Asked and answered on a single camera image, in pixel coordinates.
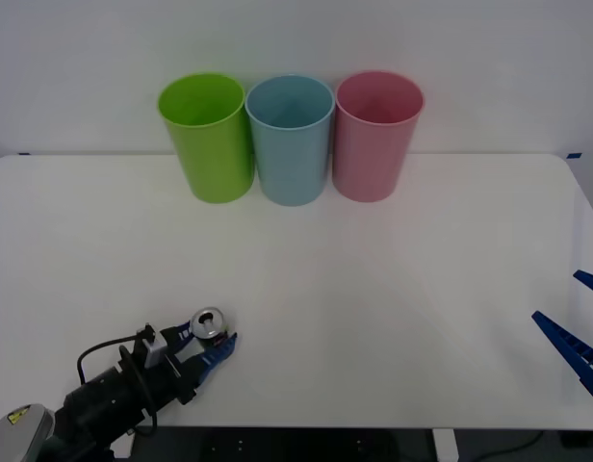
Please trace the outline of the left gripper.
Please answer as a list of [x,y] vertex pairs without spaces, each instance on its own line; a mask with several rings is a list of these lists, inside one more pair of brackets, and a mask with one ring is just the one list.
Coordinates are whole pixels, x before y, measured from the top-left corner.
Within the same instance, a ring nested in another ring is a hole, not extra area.
[[[168,343],[188,343],[193,338],[191,322],[162,329],[161,334]],[[195,338],[196,354],[181,362],[170,353],[150,369],[124,349],[124,374],[146,409],[163,409],[176,399],[186,404],[194,398],[195,389],[234,352],[237,339],[237,333],[206,340]]]

